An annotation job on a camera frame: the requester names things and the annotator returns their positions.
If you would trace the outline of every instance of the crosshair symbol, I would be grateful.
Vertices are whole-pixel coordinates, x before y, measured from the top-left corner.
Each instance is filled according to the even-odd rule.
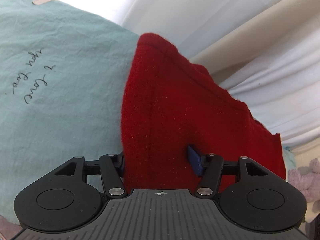
[[[157,193],[155,193],[155,194],[157,194],[157,195],[159,195],[159,196],[163,196],[164,194],[167,194],[167,193],[165,193],[165,192],[163,192],[163,191],[159,191],[159,192],[157,192]]]

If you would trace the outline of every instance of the pillowcase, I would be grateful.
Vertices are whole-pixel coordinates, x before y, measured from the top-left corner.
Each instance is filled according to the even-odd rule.
[[[120,109],[138,36],[59,1],[0,0],[0,215],[73,156],[122,151]]]

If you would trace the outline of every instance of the purple stuffed animal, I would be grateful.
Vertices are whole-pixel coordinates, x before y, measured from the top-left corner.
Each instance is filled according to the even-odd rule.
[[[313,159],[310,162],[312,172],[301,175],[298,170],[288,171],[289,183],[300,190],[305,196],[307,202],[320,200],[320,162]]]

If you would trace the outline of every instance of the red garment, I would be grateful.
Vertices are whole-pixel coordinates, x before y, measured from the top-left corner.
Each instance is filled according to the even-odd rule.
[[[201,65],[152,33],[140,37],[122,105],[125,187],[194,190],[187,145],[236,161],[246,155],[285,179],[280,135],[216,85]],[[234,183],[223,178],[220,189]]]

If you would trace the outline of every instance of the gray gripper base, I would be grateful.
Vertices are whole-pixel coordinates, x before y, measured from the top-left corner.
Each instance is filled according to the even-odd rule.
[[[225,219],[211,200],[195,198],[185,189],[159,191],[135,189],[127,198],[110,200],[100,216],[74,231],[25,229],[15,240],[307,240],[297,229],[247,231]]]

